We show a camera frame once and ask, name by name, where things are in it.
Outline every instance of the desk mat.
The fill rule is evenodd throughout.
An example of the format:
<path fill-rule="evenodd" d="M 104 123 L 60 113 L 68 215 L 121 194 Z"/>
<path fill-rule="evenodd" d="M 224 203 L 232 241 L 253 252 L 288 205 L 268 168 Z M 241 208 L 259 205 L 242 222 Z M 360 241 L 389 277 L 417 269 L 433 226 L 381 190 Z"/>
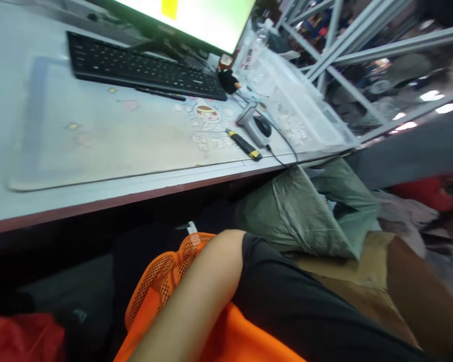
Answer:
<path fill-rule="evenodd" d="M 186 98 L 79 80 L 68 60 L 37 57 L 8 186 L 31 191 L 248 159 L 225 133 L 242 110 L 232 97 Z"/>

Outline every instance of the transparent plastic box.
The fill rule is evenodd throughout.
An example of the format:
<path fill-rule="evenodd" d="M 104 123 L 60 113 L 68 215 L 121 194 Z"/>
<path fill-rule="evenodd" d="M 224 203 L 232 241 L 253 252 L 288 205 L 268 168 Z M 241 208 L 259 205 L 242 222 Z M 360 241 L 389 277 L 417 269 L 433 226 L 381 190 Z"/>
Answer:
<path fill-rule="evenodd" d="M 264 49 L 247 76 L 296 152 L 337 152 L 358 147 L 357 138 L 322 94 L 292 64 Z"/>

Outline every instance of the plastic container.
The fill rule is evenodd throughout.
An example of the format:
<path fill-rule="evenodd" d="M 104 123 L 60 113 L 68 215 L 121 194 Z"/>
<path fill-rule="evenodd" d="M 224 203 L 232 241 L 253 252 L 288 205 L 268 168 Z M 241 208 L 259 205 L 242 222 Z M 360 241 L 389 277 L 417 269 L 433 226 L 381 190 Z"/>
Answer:
<path fill-rule="evenodd" d="M 288 61 L 264 49 L 247 76 L 296 152 L 337 152 L 359 141 L 322 94 Z"/>
<path fill-rule="evenodd" d="M 262 51 L 267 47 L 269 30 L 273 26 L 273 21 L 270 19 L 265 20 L 265 23 L 259 27 L 255 36 L 248 45 L 248 50 L 244 53 L 240 62 L 239 69 L 237 70 L 240 80 L 250 71 L 251 67 L 257 62 Z"/>

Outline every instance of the monitor screen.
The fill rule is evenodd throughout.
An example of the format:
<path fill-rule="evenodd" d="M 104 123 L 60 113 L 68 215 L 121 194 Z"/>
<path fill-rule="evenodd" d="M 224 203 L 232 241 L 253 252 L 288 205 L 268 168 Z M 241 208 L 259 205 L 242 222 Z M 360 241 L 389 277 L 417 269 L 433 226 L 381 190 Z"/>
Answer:
<path fill-rule="evenodd" d="M 233 54 L 255 0 L 116 0 Z"/>

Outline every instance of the pen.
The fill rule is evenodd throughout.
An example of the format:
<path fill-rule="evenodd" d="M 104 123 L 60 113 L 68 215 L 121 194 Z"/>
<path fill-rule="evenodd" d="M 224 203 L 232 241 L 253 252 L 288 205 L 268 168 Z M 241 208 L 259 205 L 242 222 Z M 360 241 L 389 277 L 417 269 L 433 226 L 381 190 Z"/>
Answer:
<path fill-rule="evenodd" d="M 174 99 L 176 101 L 183 101 L 184 102 L 186 100 L 185 97 L 182 97 L 180 95 L 174 95 L 172 93 L 166 93 L 166 92 L 162 92 L 160 90 L 143 88 L 143 87 L 135 87 L 134 89 L 139 91 L 139 92 L 149 93 L 149 94 L 152 94 L 152 95 L 155 95 L 155 96 L 166 97 L 166 98 Z"/>

